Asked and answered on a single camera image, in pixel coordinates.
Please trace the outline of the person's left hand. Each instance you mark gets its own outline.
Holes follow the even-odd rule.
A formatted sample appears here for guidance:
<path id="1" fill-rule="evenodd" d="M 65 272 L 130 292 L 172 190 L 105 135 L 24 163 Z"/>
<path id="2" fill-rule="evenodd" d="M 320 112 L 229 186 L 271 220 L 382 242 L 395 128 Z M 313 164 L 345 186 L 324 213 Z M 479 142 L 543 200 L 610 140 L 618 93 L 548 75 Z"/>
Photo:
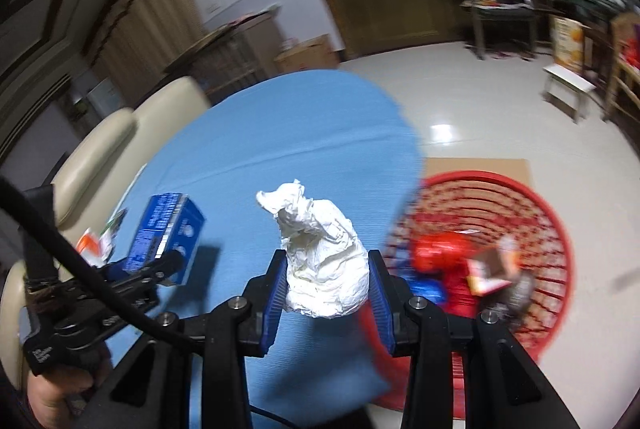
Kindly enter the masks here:
<path id="1" fill-rule="evenodd" d="M 32 415 L 43 428 L 70 428 L 74 415 L 70 397 L 102 385 L 113 369 L 111 352 L 101 345 L 99 366 L 96 371 L 62 366 L 49 374 L 27 377 L 27 398 Z"/>

